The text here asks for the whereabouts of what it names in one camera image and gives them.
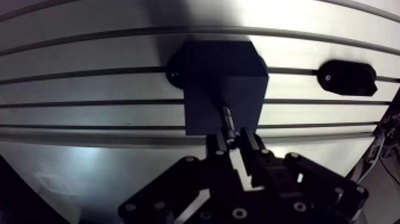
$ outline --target brushed metal surface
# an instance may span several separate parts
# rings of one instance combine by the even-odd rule
[[[288,137],[307,135],[335,135],[348,133],[373,132],[376,125],[338,126],[338,127],[299,127],[299,128],[268,128],[258,129],[257,134],[263,137]],[[185,130],[76,130],[76,129],[24,129],[0,127],[0,135],[42,135],[54,133],[85,134],[87,136],[104,134],[108,136],[131,136],[132,138],[186,138]]]
[[[395,15],[400,15],[400,5],[397,0],[353,0],[371,7],[379,8]]]
[[[259,125],[375,122],[387,105],[264,104]],[[183,126],[183,105],[1,109],[0,123],[20,125]]]
[[[372,97],[341,96],[323,90],[316,76],[270,74],[266,99],[334,99],[392,101],[398,83],[376,82]],[[119,99],[183,99],[164,73],[124,74],[17,83],[0,87],[0,104],[28,102],[104,101]]]
[[[379,76],[400,77],[400,57],[350,46],[246,35],[168,35],[104,39],[52,46],[0,57],[0,79],[40,74],[166,65],[187,39],[243,39],[253,42],[270,67],[318,69],[336,58],[371,64]]]
[[[224,25],[321,33],[400,49],[399,34],[395,32],[400,24],[320,1],[85,0],[31,15],[36,32],[43,34],[44,39],[135,27]]]
[[[346,175],[362,156],[373,138],[335,141],[268,144],[276,156],[300,153],[334,172]],[[132,194],[161,174],[180,157],[193,155],[204,158],[203,146],[152,149],[151,146],[131,148],[62,147],[0,142],[0,153],[31,186],[40,189],[34,173],[54,175],[66,182],[74,192],[66,197],[48,192],[46,197],[64,203],[65,210],[95,223],[118,223],[117,207]]]

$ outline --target black plastic part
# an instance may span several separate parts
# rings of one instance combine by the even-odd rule
[[[198,190],[206,188],[210,199],[186,224],[349,224],[368,197],[365,188],[301,155],[276,158],[254,133],[242,129],[237,141],[253,186],[262,190],[244,191],[227,145],[220,135],[207,135],[206,159],[178,161],[126,201],[119,211],[125,224],[172,224]],[[304,177],[298,183],[300,173]],[[165,202],[161,210],[154,207],[159,200]],[[129,204],[135,209],[127,211]]]
[[[373,96],[376,72],[369,64],[331,60],[315,71],[321,87],[340,95]]]
[[[184,90],[187,135],[221,129],[224,106],[236,129],[255,132],[268,73],[251,42],[187,41],[168,62],[167,78]]]

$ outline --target metal wall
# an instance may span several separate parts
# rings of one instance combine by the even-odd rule
[[[399,88],[397,14],[400,4],[394,0],[2,1],[1,153],[34,188],[40,186],[37,172],[79,185],[73,204],[79,211],[90,211],[85,219],[101,221],[95,217],[102,213],[103,220],[116,220],[115,210],[105,211],[167,167],[141,167],[138,161],[145,157],[164,163],[162,158],[171,164],[183,154],[204,153],[201,142],[171,151],[174,142],[198,140],[185,137],[183,93],[164,77],[167,60],[187,39],[250,40],[270,73],[258,134],[270,143],[291,145],[290,150],[304,144],[294,136],[308,136],[316,145],[301,153],[346,175],[373,140],[368,136]],[[332,58],[370,63],[377,71],[379,90],[373,97],[322,90],[313,70]],[[169,150],[140,150],[143,145],[160,149],[165,144]],[[94,150],[96,156],[118,157],[116,148],[121,147],[132,148],[121,155],[126,164],[90,163],[92,156],[85,155]],[[75,153],[85,155],[81,164],[73,164],[76,160],[70,155]],[[112,164],[112,173],[105,164]],[[115,194],[117,199],[107,196],[94,203],[94,185],[87,180],[95,174],[83,172],[79,180],[66,174],[71,167],[88,166],[104,175],[96,185],[99,195]],[[134,178],[129,179],[129,173],[121,176],[120,188],[105,184],[113,181],[113,173],[126,170]],[[137,183],[122,187],[128,181]]]

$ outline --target bolt head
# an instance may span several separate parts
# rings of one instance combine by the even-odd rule
[[[125,210],[127,210],[127,211],[133,211],[135,209],[136,209],[136,205],[134,205],[134,204],[127,204],[125,206]]]
[[[305,212],[307,210],[307,205],[301,201],[293,204],[293,208],[298,212]]]
[[[268,154],[268,153],[270,153],[270,150],[261,150],[261,153]]]
[[[291,153],[290,154],[293,158],[298,158],[299,157],[299,154],[297,154],[297,153]]]
[[[189,163],[195,161],[195,159],[194,159],[193,157],[191,157],[191,156],[186,157],[185,160],[186,160],[187,162],[189,162]]]
[[[163,201],[157,201],[157,202],[154,204],[154,208],[157,209],[157,210],[161,210],[161,209],[165,208],[165,202],[163,202]]]
[[[365,192],[365,189],[361,186],[356,187],[356,190],[362,194]]]

